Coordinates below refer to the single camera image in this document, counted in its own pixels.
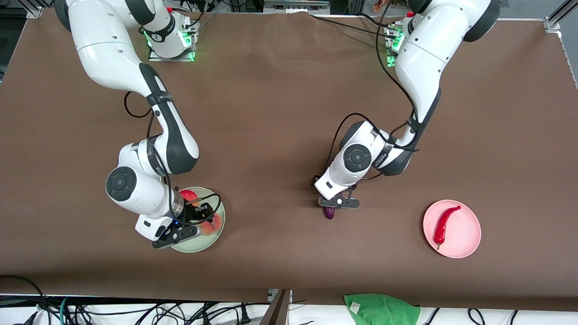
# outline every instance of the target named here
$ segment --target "green towel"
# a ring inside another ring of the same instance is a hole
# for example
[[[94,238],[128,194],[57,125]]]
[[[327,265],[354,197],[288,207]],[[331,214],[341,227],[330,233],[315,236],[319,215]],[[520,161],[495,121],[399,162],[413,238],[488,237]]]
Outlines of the green towel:
[[[421,307],[384,294],[344,296],[357,325],[416,325]]]

